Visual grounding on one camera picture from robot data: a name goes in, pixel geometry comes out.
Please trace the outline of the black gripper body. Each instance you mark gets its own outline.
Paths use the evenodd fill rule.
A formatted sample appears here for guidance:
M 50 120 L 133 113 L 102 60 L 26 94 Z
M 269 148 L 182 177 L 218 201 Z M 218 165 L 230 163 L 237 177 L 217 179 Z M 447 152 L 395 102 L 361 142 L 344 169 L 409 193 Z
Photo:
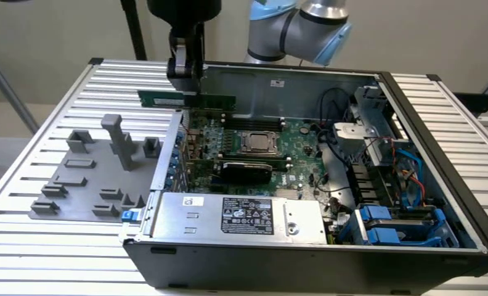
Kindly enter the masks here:
M 221 0 L 148 0 L 146 5 L 149 12 L 177 30 L 189 30 L 221 11 Z

